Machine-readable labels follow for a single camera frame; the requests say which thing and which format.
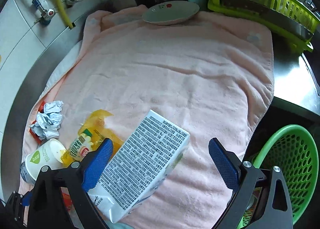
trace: food package label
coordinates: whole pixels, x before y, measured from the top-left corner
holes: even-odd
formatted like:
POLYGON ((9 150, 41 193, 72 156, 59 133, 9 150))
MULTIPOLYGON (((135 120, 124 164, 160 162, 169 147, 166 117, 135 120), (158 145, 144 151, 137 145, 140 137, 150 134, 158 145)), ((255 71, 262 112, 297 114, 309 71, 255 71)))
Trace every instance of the food package label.
POLYGON ((190 134, 150 110, 105 167, 93 204, 113 223, 140 206, 174 169, 190 134))

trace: plate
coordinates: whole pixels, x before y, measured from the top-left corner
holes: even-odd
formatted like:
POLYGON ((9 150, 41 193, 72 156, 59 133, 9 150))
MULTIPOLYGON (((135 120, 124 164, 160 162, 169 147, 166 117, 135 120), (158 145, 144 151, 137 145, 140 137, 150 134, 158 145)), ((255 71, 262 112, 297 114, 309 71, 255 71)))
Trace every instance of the plate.
POLYGON ((156 25, 173 25, 190 19, 198 11, 196 3, 170 1, 151 7, 142 15, 142 19, 156 25))

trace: yellow-green dish rack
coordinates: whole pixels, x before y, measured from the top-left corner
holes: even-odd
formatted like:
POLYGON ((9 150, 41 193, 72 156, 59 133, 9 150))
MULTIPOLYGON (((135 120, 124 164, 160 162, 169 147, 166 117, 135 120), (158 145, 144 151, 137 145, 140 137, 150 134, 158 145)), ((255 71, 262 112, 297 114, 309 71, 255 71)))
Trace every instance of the yellow-green dish rack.
POLYGON ((310 40, 320 22, 298 0, 209 0, 208 9, 267 26, 285 37, 295 53, 313 50, 310 40))

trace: green plastic basket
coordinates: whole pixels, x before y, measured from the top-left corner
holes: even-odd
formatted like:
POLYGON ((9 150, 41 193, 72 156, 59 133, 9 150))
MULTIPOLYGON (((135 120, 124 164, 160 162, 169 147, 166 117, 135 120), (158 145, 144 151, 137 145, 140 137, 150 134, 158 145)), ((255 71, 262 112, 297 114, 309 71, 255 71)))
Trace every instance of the green plastic basket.
MULTIPOLYGON (((318 151, 311 134, 295 124, 278 130, 263 146, 259 154, 249 158, 256 168, 279 166, 288 186, 293 224, 307 208, 318 178, 318 151)), ((251 219, 251 211, 243 216, 243 226, 251 219)))
MULTIPOLYGON (((264 8, 271 9, 278 14, 286 16, 291 20, 301 24, 311 33, 316 31, 319 24, 319 19, 298 0, 248 0, 258 5, 263 5, 264 8)), ((227 16, 249 19, 259 22, 267 26, 273 32, 285 37, 293 52, 302 53, 304 50, 312 52, 313 47, 310 43, 311 38, 307 41, 301 40, 298 36, 290 31, 279 27, 276 23, 272 23, 260 17, 258 12, 253 12, 249 9, 227 7, 222 5, 222 0, 209 0, 208 8, 212 11, 223 13, 227 16)))

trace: snack package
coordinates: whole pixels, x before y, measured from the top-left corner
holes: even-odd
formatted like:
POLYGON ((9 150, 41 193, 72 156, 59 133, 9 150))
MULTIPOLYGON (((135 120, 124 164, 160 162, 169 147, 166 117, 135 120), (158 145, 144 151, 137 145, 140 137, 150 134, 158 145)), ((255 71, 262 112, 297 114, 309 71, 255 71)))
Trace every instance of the snack package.
POLYGON ((140 206, 174 169, 190 134, 150 110, 88 191, 112 223, 140 206))
POLYGON ((78 131, 78 137, 71 143, 69 149, 62 155, 63 166, 68 167, 73 161, 81 161, 88 152, 95 151, 105 138, 113 143, 112 156, 120 149, 123 141, 110 129, 104 127, 104 118, 112 116, 108 111, 94 111, 78 131))

